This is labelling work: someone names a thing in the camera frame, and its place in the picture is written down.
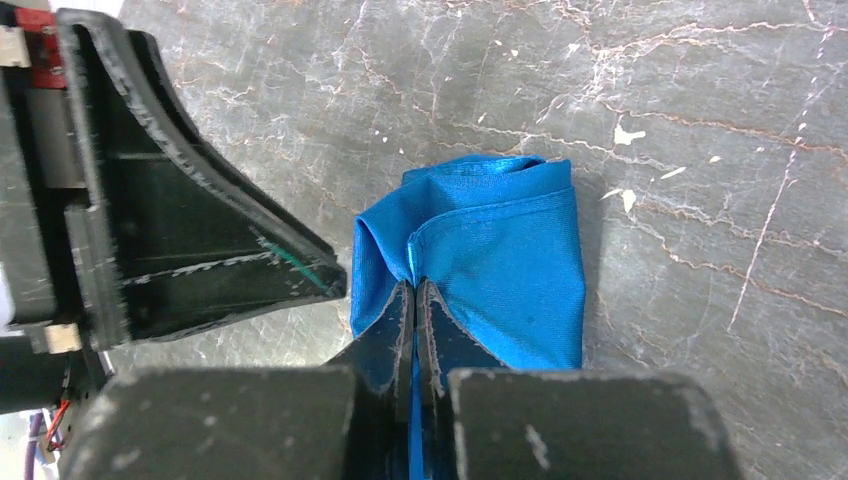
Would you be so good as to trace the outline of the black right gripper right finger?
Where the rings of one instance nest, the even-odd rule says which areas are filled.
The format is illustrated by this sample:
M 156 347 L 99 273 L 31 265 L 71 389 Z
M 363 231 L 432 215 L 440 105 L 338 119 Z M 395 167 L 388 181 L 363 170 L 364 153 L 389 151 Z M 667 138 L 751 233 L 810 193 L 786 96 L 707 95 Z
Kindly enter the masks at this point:
M 428 479 L 739 479 L 713 400 L 657 371 L 508 368 L 436 285 L 417 289 Z

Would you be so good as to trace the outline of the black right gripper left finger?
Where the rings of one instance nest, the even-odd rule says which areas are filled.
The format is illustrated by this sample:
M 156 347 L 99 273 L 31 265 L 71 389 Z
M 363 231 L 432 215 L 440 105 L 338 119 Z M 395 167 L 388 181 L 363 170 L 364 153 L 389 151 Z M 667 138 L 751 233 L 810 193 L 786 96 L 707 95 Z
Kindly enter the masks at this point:
M 65 479 L 405 479 L 413 287 L 328 362 L 146 369 L 74 426 Z

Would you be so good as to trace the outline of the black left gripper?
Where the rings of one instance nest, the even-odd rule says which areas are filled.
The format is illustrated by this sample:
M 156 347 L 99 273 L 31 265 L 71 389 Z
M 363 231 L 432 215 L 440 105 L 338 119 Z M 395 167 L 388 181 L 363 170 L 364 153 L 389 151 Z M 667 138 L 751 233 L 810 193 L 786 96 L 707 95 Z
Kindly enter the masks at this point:
M 340 299 L 333 248 L 205 141 L 155 38 L 1 5 L 1 409 L 107 383 L 99 350 Z

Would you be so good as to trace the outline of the blue cloth napkin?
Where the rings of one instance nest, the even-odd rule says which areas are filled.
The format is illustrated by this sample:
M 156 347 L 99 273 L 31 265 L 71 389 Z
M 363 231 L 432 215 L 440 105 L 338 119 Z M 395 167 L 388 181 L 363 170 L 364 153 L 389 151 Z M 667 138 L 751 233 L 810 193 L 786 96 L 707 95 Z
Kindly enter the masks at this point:
M 582 365 L 586 280 L 567 160 L 476 154 L 407 171 L 356 217 L 352 267 L 355 336 L 397 284 L 428 281 L 501 363 Z

